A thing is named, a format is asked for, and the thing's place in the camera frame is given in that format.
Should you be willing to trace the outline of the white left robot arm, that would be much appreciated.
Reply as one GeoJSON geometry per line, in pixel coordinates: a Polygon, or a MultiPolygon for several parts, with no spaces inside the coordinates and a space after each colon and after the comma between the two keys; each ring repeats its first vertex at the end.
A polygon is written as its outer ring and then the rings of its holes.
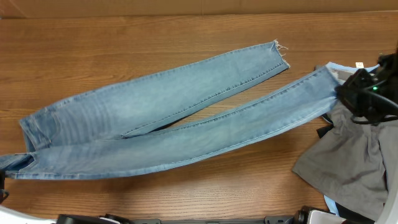
{"type": "Polygon", "coordinates": [[[118,223],[106,218],[71,216],[58,219],[38,218],[25,213],[15,211],[1,205],[1,223],[10,224],[51,224],[51,223],[118,223]]]}

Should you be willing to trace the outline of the light blue denim jeans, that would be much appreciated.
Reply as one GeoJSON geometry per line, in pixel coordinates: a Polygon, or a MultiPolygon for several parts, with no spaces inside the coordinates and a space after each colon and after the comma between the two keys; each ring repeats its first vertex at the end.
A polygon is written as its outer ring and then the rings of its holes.
{"type": "Polygon", "coordinates": [[[199,121],[176,122],[289,68],[276,41],[104,86],[20,121],[25,154],[1,157],[13,179],[107,179],[148,174],[271,138],[331,110],[327,67],[199,121]]]}

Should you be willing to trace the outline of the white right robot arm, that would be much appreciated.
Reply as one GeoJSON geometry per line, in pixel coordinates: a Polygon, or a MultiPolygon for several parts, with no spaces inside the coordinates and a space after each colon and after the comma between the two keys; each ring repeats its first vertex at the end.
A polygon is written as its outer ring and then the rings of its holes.
{"type": "Polygon", "coordinates": [[[293,172],[336,204],[378,221],[397,174],[397,55],[370,68],[328,63],[275,92],[287,100],[284,127],[326,114],[332,127],[293,172]]]}

